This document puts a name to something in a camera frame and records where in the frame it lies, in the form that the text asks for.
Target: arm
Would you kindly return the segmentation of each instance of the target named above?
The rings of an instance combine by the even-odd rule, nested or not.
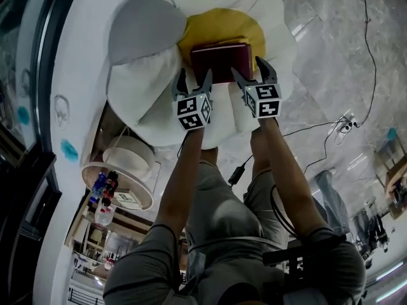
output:
[[[259,119],[265,136],[270,168],[281,201],[294,228],[307,236],[320,227],[326,227],[312,199],[308,182],[298,166],[273,118]]]
[[[178,239],[183,231],[198,179],[198,167],[204,129],[193,130],[186,137],[177,165],[161,198],[155,224],[165,224]]]
[[[134,300],[145,305],[163,304],[166,299],[178,297],[174,294],[179,286],[177,242],[188,218],[198,178],[203,137],[204,129],[194,130],[186,137],[155,225],[138,246],[114,265],[107,279],[104,288],[107,305],[134,304]]]
[[[309,242],[325,240],[335,235],[315,207],[307,180],[280,133],[274,119],[261,119],[266,137],[270,167],[281,201],[294,228],[307,236]],[[310,281],[329,304],[352,304],[360,298],[366,281],[364,262],[356,248],[344,241],[330,252],[304,260]]]

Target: person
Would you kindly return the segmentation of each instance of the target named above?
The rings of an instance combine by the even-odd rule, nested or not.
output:
[[[383,251],[387,253],[387,251],[389,250],[389,236],[387,235],[387,232],[383,227],[382,218],[379,215],[376,215],[375,219],[377,240],[382,246]]]
[[[326,211],[326,221],[337,234],[350,232],[348,212],[341,196],[332,187],[335,169],[322,171],[315,176],[315,181],[321,190]]]
[[[361,241],[362,245],[366,245],[369,248],[369,252],[372,251],[369,246],[369,237],[371,236],[370,234],[370,220],[368,217],[368,214],[365,209],[362,209],[360,212],[356,214],[354,217],[354,224],[356,227],[357,231],[357,237],[359,237],[359,240]]]
[[[189,132],[145,239],[112,269],[106,305],[357,304],[364,262],[341,241],[307,262],[307,286],[285,292],[284,264],[262,255],[287,248],[288,233],[270,197],[307,245],[335,236],[315,207],[307,180],[274,119],[252,133],[252,182],[241,202],[217,168],[217,149],[201,151],[204,129]],[[186,286],[179,290],[177,245],[185,228]]]

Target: ceiling light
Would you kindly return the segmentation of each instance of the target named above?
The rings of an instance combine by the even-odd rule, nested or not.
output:
[[[299,31],[299,33],[297,33],[296,35],[295,35],[295,40],[297,41],[297,42],[299,42],[299,41],[301,41],[302,40],[302,38],[305,36],[305,34],[307,33],[308,31],[306,30],[306,29],[302,29],[301,31]]]
[[[292,31],[292,35],[293,36],[295,36],[295,35],[297,35],[299,32],[300,32],[300,30],[302,30],[302,28],[303,28],[303,25],[302,24],[299,24],[297,27],[295,27],[294,29],[293,29],[293,31]]]
[[[99,277],[95,277],[95,280],[99,286],[103,286],[103,282],[99,279]]]
[[[399,264],[395,265],[393,268],[387,270],[384,272],[384,274],[381,274],[379,277],[376,278],[376,281],[379,281],[380,279],[386,277],[387,275],[391,274],[394,270],[400,268],[403,265],[403,262],[400,262]]]
[[[351,170],[351,169],[355,168],[357,165],[362,163],[362,161],[364,161],[367,158],[366,155],[365,155],[365,157],[361,158],[362,156],[363,156],[363,152],[349,163],[350,166],[347,168],[347,170]]]
[[[398,292],[400,289],[402,289],[405,285],[407,285],[407,280],[403,281],[402,283],[400,283],[400,285],[396,286],[395,288],[393,288],[392,290],[390,290],[389,292],[387,292],[386,294],[382,295],[381,297],[379,297],[378,299],[376,299],[376,302],[381,302],[382,300],[388,298],[388,296],[391,296],[392,294],[394,294],[395,292]]]

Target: drawing on wall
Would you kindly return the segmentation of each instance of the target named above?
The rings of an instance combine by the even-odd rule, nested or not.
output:
[[[78,160],[78,152],[76,151],[75,147],[66,140],[61,140],[61,151],[64,154],[65,158],[69,161],[75,162]]]
[[[30,114],[24,106],[20,106],[17,109],[18,120],[22,125],[28,125],[30,123]]]
[[[63,95],[56,95],[54,98],[55,119],[57,125],[64,131],[69,124],[69,101]]]
[[[20,97],[25,98],[30,94],[30,72],[27,69],[24,69],[21,74],[21,83],[20,83]]]

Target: blue paint mark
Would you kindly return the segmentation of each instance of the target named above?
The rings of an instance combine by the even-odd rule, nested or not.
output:
[[[395,128],[391,128],[387,133],[387,138],[390,141],[393,141],[397,137],[397,130]]]
[[[27,109],[23,106],[20,106],[17,109],[18,120],[23,125],[28,125],[30,123],[30,114],[28,113]]]
[[[66,140],[61,140],[61,151],[64,153],[65,158],[69,161],[75,162],[78,161],[78,152],[75,150],[74,146]]]

